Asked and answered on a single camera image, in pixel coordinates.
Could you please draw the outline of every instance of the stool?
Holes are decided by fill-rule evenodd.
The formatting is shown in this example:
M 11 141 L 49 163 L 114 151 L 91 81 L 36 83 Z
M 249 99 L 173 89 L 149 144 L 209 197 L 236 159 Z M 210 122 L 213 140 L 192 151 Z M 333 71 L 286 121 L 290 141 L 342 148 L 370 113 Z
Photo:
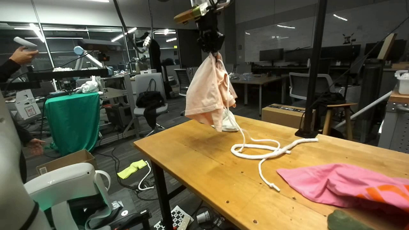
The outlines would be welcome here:
M 351 106 L 357 105 L 356 103 L 346 103 L 339 105 L 327 105 L 327 114 L 325 115 L 324 128 L 322 134 L 328 135 L 331 130 L 331 122 L 334 108 L 344 108 L 345 122 L 346 122 L 346 138 L 352 140 L 352 124 L 351 124 Z

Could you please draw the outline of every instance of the table leg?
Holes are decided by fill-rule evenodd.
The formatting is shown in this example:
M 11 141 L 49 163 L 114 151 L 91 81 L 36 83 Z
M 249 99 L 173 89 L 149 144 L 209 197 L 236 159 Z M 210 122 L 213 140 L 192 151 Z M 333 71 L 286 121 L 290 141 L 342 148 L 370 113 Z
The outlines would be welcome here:
M 261 95 L 262 95 L 262 90 L 263 90 L 263 85 L 260 85 L 260 88 L 258 89 L 258 115 L 261 117 Z
M 153 161 L 151 164 L 160 211 L 162 212 L 162 225 L 165 227 L 165 230 L 173 230 L 173 220 L 171 206 L 169 205 L 168 190 L 166 189 L 165 174 L 159 165 L 155 164 Z
M 281 104 L 285 104 L 285 93 L 287 92 L 287 78 L 281 80 Z
M 248 85 L 244 84 L 244 105 L 247 105 L 247 100 L 248 100 Z

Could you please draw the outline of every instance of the black metal pole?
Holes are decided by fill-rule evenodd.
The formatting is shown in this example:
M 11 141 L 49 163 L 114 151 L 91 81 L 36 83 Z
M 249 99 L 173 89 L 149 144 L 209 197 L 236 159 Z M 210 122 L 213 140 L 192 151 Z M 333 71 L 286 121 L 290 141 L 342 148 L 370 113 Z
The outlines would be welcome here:
M 327 0 L 318 1 L 318 14 L 315 22 L 314 43 L 312 47 L 310 77 L 308 79 L 308 91 L 306 111 L 303 128 L 298 130 L 295 135 L 304 138 L 315 137 L 317 134 L 311 130 L 312 122 L 312 104 L 314 103 L 315 84 L 317 82 L 318 64 L 321 55 L 322 36 L 324 34 L 325 14 L 327 10 Z

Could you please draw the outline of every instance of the black sleeve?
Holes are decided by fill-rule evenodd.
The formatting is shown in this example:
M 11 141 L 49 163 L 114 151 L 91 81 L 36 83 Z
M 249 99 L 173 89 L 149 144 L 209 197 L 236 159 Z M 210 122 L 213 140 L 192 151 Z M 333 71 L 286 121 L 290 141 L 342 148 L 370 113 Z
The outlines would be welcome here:
M 19 64 L 11 59 L 4 62 L 4 64 L 0 66 L 0 82 L 6 82 L 13 73 L 20 69 L 20 67 Z
M 34 139 L 33 136 L 25 128 L 21 127 L 14 119 L 13 122 L 14 126 L 16 127 L 18 137 L 24 146 Z

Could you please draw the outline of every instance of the black bag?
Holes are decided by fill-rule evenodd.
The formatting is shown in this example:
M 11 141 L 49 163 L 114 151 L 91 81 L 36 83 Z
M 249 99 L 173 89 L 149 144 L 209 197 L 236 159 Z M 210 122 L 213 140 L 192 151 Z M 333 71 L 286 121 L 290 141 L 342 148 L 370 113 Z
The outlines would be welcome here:
M 151 91 L 152 83 L 155 83 L 155 89 Z M 136 99 L 136 106 L 138 108 L 158 108 L 164 106 L 165 102 L 159 91 L 156 91 L 156 81 L 151 79 L 149 81 L 149 86 L 145 92 L 139 94 Z

